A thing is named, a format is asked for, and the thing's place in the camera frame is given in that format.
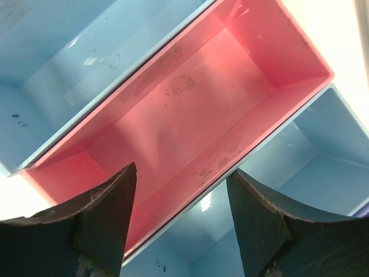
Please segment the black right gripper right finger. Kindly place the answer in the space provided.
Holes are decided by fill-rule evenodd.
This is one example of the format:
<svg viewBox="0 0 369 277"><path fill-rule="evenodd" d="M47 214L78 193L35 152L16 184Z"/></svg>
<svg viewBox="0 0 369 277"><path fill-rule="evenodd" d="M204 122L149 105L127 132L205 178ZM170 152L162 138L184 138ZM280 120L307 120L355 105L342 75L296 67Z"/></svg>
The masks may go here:
<svg viewBox="0 0 369 277"><path fill-rule="evenodd" d="M227 192L246 276L367 276L368 219L298 202L242 170Z"/></svg>

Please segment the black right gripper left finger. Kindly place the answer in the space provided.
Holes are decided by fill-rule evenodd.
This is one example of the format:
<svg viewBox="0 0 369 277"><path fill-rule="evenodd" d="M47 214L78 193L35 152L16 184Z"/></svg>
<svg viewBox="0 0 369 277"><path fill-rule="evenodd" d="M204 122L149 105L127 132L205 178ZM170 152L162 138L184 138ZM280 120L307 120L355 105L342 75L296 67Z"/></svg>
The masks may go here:
<svg viewBox="0 0 369 277"><path fill-rule="evenodd" d="M1 221L1 276L119 276L136 183L130 163L64 203Z"/></svg>

